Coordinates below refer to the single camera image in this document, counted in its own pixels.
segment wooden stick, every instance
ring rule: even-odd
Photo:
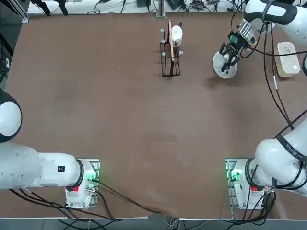
[[[172,58],[172,62],[174,62],[174,48],[173,48],[173,39],[172,39],[172,24],[171,24],[171,20],[168,20],[168,29],[169,29],[169,44],[171,46],[171,58]]]

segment green indicator light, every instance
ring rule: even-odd
[[[237,43],[237,42],[238,42],[238,38],[235,37],[235,36],[233,36],[233,35],[230,36],[229,40],[230,40],[231,42],[233,42],[233,43]]]
[[[233,182],[239,181],[241,175],[242,175],[242,170],[240,170],[240,169],[233,169],[233,170],[231,171],[231,178],[232,178],[232,181],[233,181]]]

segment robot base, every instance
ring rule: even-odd
[[[90,190],[98,190],[98,183],[92,179],[99,180],[99,159],[79,159],[84,168],[84,175],[79,187],[73,191],[65,189],[66,206],[80,209],[87,209],[97,206],[97,194]]]
[[[224,79],[228,79],[228,78],[233,77],[236,74],[236,71],[238,69],[238,64],[236,63],[234,66],[231,66],[229,68],[229,70],[222,72],[222,67],[223,67],[224,63],[226,63],[228,61],[228,58],[229,58],[228,54],[223,56],[222,54],[217,52],[214,55],[213,61],[212,61],[212,66],[213,66],[214,72],[219,77],[224,78]]]
[[[250,185],[246,180],[245,165],[248,159],[226,159],[226,171],[228,180],[228,191],[230,197],[231,211],[234,218],[233,208],[238,209],[255,209],[263,208],[263,199],[255,207],[258,200],[264,195],[264,189],[259,187],[251,187],[249,202],[248,193]]]

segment white cup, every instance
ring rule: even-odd
[[[172,28],[173,46],[178,47],[182,42],[182,29],[179,25],[174,25]]]

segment black cable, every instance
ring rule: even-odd
[[[207,222],[207,220],[205,220],[205,221],[203,221],[202,223],[200,223],[199,225],[196,225],[195,227],[189,228],[189,229],[187,229],[187,230],[196,229],[196,228],[200,227],[201,225],[203,225],[203,224],[206,223],[206,222]]]
[[[38,197],[38,198],[35,198],[35,197],[33,197],[33,196],[28,195],[28,194],[27,194],[24,190],[22,190],[22,189],[19,189],[19,191],[20,191],[24,196],[26,196],[27,198],[30,198],[30,199],[32,199],[32,200],[41,201],[41,202],[50,204],[50,205],[52,205],[52,206],[54,206],[54,205],[59,205],[59,204],[57,204],[57,203],[55,203],[55,202],[49,202],[49,201],[45,200],[44,198],[40,197],[40,196],[37,195],[36,193],[31,192],[33,195],[35,195],[35,196]],[[57,210],[60,211],[61,213],[63,213],[63,214],[64,214],[66,217],[68,217],[69,219],[72,219],[69,215],[67,215],[67,214],[66,214],[64,211],[62,211],[60,208],[57,208]],[[72,215],[74,218],[78,219],[77,216],[75,216],[75,215],[73,214],[73,212],[71,212],[70,210],[67,210],[67,211],[70,212],[71,215]]]
[[[272,73],[273,73],[273,77],[275,78],[275,76],[276,76],[276,74],[275,74],[275,66],[274,66],[275,51],[274,51],[274,38],[273,38],[273,24],[272,23],[271,23],[271,41],[272,41],[272,54],[273,54],[273,57],[272,57]],[[291,121],[290,121],[290,118],[289,118],[288,113],[286,111],[286,108],[285,108],[285,106],[283,104],[283,101],[282,101],[282,99],[280,97],[280,94],[279,94],[279,91],[278,91],[278,87],[276,87],[276,93],[277,93],[278,100],[279,100],[279,102],[280,102],[280,104],[282,106],[284,115],[286,117],[286,121],[290,125],[291,130],[294,130],[293,126],[291,125]]]
[[[125,3],[126,3],[126,0],[123,1],[123,7],[121,8],[121,11],[120,13],[123,13],[123,10],[124,10],[124,6],[125,6]]]
[[[5,68],[4,72],[0,76],[0,84],[2,83],[4,77],[6,76],[7,72],[9,71],[9,68]]]
[[[297,175],[295,176],[295,178],[294,178],[293,181],[291,181],[291,182],[289,182],[289,183],[287,183],[287,184],[283,184],[283,185],[276,186],[276,188],[278,188],[278,189],[286,189],[286,188],[292,186],[292,185],[298,180],[298,178],[299,178],[299,176],[300,176],[300,174],[301,174],[301,172],[302,172],[303,165],[304,165],[304,164],[303,164],[302,162],[300,162],[300,166],[299,166]]]
[[[263,50],[264,50],[264,53],[265,53],[265,49],[266,49],[266,44],[267,44],[267,37],[268,37],[268,25],[266,24],[266,30],[265,30],[265,37],[264,37],[264,46],[263,46]],[[273,92],[272,92],[272,89],[271,89],[271,86],[269,84],[269,79],[268,79],[268,74],[267,74],[267,67],[266,67],[266,61],[265,61],[265,55],[263,55],[263,66],[264,66],[264,75],[265,75],[265,80],[266,80],[266,83],[268,85],[268,88],[269,88],[269,91],[270,91],[270,94],[271,94],[271,97],[272,99],[274,100],[279,112],[281,113],[281,115],[284,117],[284,119],[286,120],[286,122],[288,123],[288,119],[287,117],[283,114],[283,111],[282,109],[280,108],[280,106],[278,105],[274,95],[273,95]]]
[[[112,219],[115,219],[115,217],[111,214],[110,209],[106,203],[106,199],[105,197],[102,195],[101,192],[99,192],[98,190],[96,190],[96,193],[101,197],[102,201],[104,202],[104,205],[106,207],[106,212],[108,213],[109,217],[111,217]]]
[[[252,48],[252,47],[250,47],[250,46],[248,46],[248,48],[251,49],[251,50],[255,50],[255,51],[258,52],[258,53],[265,54],[266,56],[271,56],[271,57],[273,57],[273,54],[265,53],[265,52],[263,52],[263,51],[261,51],[261,50]],[[291,55],[298,55],[298,54],[305,54],[305,53],[307,53],[306,50],[305,50],[305,51],[300,51],[300,52],[295,52],[295,53],[290,53],[290,54],[275,54],[275,57],[291,56]]]
[[[235,14],[238,12],[239,8],[242,7],[242,5],[243,5],[246,1],[247,1],[247,0],[244,0],[244,1],[239,5],[239,7],[235,9],[235,12],[234,12],[234,14],[233,14],[232,17],[231,17],[230,27],[231,27],[232,32],[234,31],[233,28],[232,28],[232,22],[233,22],[233,20],[234,20]]]
[[[158,8],[157,8],[157,6],[155,5],[154,0],[153,0],[153,4],[154,4],[154,7],[155,7],[155,10],[158,12]]]
[[[210,12],[212,12],[208,7],[206,7],[206,6],[203,6],[204,8],[206,8],[207,10],[209,10]]]
[[[155,210],[152,210],[150,208],[144,207],[143,205],[140,205],[139,203],[135,202],[134,200],[131,200],[130,198],[124,196],[120,192],[116,191],[115,189],[109,187],[108,185],[106,185],[106,184],[104,184],[104,183],[102,183],[102,182],[100,182],[98,180],[93,179],[92,181],[101,184],[102,186],[106,187],[107,189],[111,190],[112,192],[116,193],[117,195],[121,196],[122,198],[130,201],[131,203],[135,204],[136,206],[138,206],[138,207],[140,207],[140,208],[142,208],[142,209],[144,209],[146,211],[149,211],[149,212],[152,212],[152,213],[161,213],[159,211],[155,211]]]
[[[37,205],[41,205],[41,206],[44,206],[44,207],[50,207],[50,208],[64,208],[64,209],[69,209],[69,210],[75,210],[75,211],[78,211],[78,212],[82,212],[82,213],[86,213],[86,214],[90,214],[90,215],[93,215],[93,216],[97,216],[97,217],[101,217],[101,218],[106,218],[106,219],[109,219],[109,220],[112,220],[111,218],[108,218],[108,217],[105,217],[103,215],[99,215],[99,214],[96,214],[96,213],[92,213],[92,212],[87,212],[87,211],[84,211],[82,209],[77,209],[77,208],[72,208],[72,207],[65,207],[65,206],[62,206],[62,205],[59,205],[57,204],[57,206],[52,206],[52,205],[46,205],[46,204],[43,204],[43,203],[40,203],[40,202],[36,202],[34,200],[31,200],[31,199],[28,199],[22,195],[20,195],[18,192],[16,192],[15,190],[13,189],[9,189],[12,193],[14,193],[16,196],[20,197],[21,199],[25,200],[25,201],[29,201],[33,204],[37,204]]]
[[[97,14],[97,15],[100,15],[100,14],[101,14],[101,13],[100,13],[100,10],[98,10],[99,13],[96,12],[96,7],[97,7],[97,5],[100,4],[100,3],[102,3],[102,0],[99,0],[99,1],[96,3],[95,7],[94,7],[94,12],[95,12],[95,14]]]
[[[301,185],[298,185],[296,187],[291,187],[291,188],[284,188],[282,185],[281,186],[277,186],[277,188],[280,188],[280,189],[284,189],[284,190],[290,190],[290,191],[294,191],[294,190],[297,190],[297,189],[300,189],[301,187],[303,187],[306,183],[307,183],[307,168],[306,168],[306,165],[304,164],[304,168],[305,168],[305,175],[306,175],[306,179],[304,180],[304,182],[301,184]]]
[[[235,224],[230,225],[226,230],[231,229]]]
[[[307,113],[307,109],[306,110],[304,110],[299,116],[297,116],[297,118],[296,119],[294,119],[292,122],[291,122],[291,124],[294,124],[296,121],[298,121],[302,116],[304,116],[305,114]],[[281,135],[287,128],[289,128],[290,127],[290,124],[288,124],[285,128],[283,128],[280,132],[278,132],[276,135],[275,135],[275,137],[274,137],[274,139],[275,138],[277,138],[279,135]]]
[[[185,0],[185,1],[183,2],[183,4],[181,5],[181,7],[179,8],[179,10],[178,10],[177,12],[179,12],[179,11],[182,9],[183,6],[186,8],[186,1],[187,1],[187,0]]]
[[[4,59],[3,58],[3,42],[2,40],[0,39],[0,63],[2,62],[2,60]]]
[[[230,1],[230,0],[225,0],[225,1],[231,3],[233,6],[236,6],[236,9],[239,9],[239,8],[241,7],[241,11],[242,11],[242,4],[241,4],[240,6],[238,6],[235,2],[232,2],[232,1]]]
[[[112,224],[114,221],[111,221],[110,223],[107,223],[107,224],[105,224],[105,225],[101,225],[101,224],[99,224],[97,221],[95,221],[95,220],[93,220],[93,219],[91,219],[91,222],[93,222],[93,223],[95,223],[96,225],[98,225],[98,227],[96,227],[96,228],[79,228],[79,227],[76,227],[76,226],[73,226],[73,224],[74,223],[76,223],[76,222],[78,222],[78,221],[80,221],[80,220],[76,220],[76,221],[74,221],[74,222],[72,222],[72,223],[65,223],[63,220],[61,220],[61,219],[58,219],[62,224],[65,224],[66,225],[66,227],[63,229],[63,230],[65,230],[65,229],[67,229],[67,228],[69,228],[69,227],[72,227],[72,228],[74,228],[74,229],[79,229],[79,230],[95,230],[95,229],[104,229],[104,230],[106,230],[105,229],[105,226],[107,226],[107,225],[109,225],[109,224]]]
[[[63,230],[66,230],[66,229],[69,228],[69,227],[73,227],[73,228],[74,228],[73,224],[76,223],[76,222],[78,222],[79,220],[77,219],[77,220],[75,220],[74,222],[72,222],[71,224],[67,224],[67,223],[65,223],[65,222],[62,222],[61,219],[58,219],[58,221],[61,222],[61,223],[63,223],[63,224],[66,224],[66,225],[67,225],[65,228],[63,228]]]
[[[34,194],[34,195],[37,196],[38,198],[35,198],[35,197],[32,197],[32,196],[28,195],[28,194],[27,194],[26,192],[24,192],[24,190],[22,190],[22,189],[19,189],[19,190],[20,190],[20,192],[21,192],[23,195],[25,195],[26,197],[28,197],[28,198],[30,198],[30,199],[37,200],[37,201],[41,201],[41,202],[45,202],[45,203],[51,204],[52,206],[54,206],[54,205],[59,205],[59,204],[57,204],[57,203],[55,203],[55,202],[49,202],[49,201],[45,200],[44,198],[42,198],[41,196],[37,195],[36,193],[31,192],[32,194]],[[60,212],[62,212],[65,216],[67,216],[69,219],[72,219],[72,218],[71,218],[70,216],[68,216],[65,212],[63,212],[60,208],[57,208],[57,209],[58,209]],[[72,222],[71,224],[67,224],[67,223],[61,221],[60,219],[58,219],[58,220],[59,220],[60,222],[62,222],[63,224],[66,224],[66,225],[67,225],[66,228],[68,228],[68,227],[73,227],[73,228],[75,228],[75,229],[80,229],[80,228],[77,228],[77,227],[73,226],[73,224],[76,223],[76,222],[78,222],[78,221],[86,221],[86,222],[88,221],[88,220],[85,220],[85,219],[79,219],[79,218],[77,218],[70,210],[67,210],[67,211],[69,211],[76,219],[75,219],[75,221]],[[99,227],[98,227],[98,228],[93,228],[93,229],[90,229],[90,230],[99,229],[99,228],[103,228],[103,229],[104,229],[104,226],[113,223],[114,220],[111,221],[110,223],[104,225],[104,226],[100,225],[99,223],[97,223],[97,222],[94,221],[94,220],[92,220],[92,222],[95,223],[96,225],[98,225]]]
[[[255,48],[257,48],[257,46],[258,46],[258,43],[259,43],[259,40],[260,40],[260,37],[261,37],[261,33],[262,33],[262,31],[263,31],[263,27],[264,27],[264,24],[262,25],[262,27],[261,27],[261,30],[260,30],[260,33],[259,33],[259,37],[258,37],[258,40],[257,40],[257,43],[256,43],[256,45],[255,45]],[[248,58],[249,56],[251,56],[253,53],[254,53],[254,49],[247,55],[247,56],[242,56],[242,51],[243,51],[244,49],[241,49],[241,52],[240,52],[240,56],[243,58],[243,59],[245,59],[245,58]]]
[[[218,11],[217,11],[217,5],[214,3],[214,0],[212,0],[212,3],[213,3],[213,6],[214,6],[215,11],[218,12]]]
[[[248,201],[247,201],[247,203],[246,203],[246,208],[245,208],[245,212],[244,212],[244,215],[243,215],[242,221],[244,221],[245,216],[246,216],[246,212],[247,212],[247,210],[248,210],[248,203],[249,203],[249,197],[250,197],[251,185],[253,184],[253,179],[254,179],[254,176],[255,176],[255,173],[256,173],[257,168],[258,168],[258,165],[256,164],[255,169],[254,169],[254,172],[253,172],[253,174],[252,174],[252,176],[251,176],[251,179],[250,179],[249,191],[248,191]]]

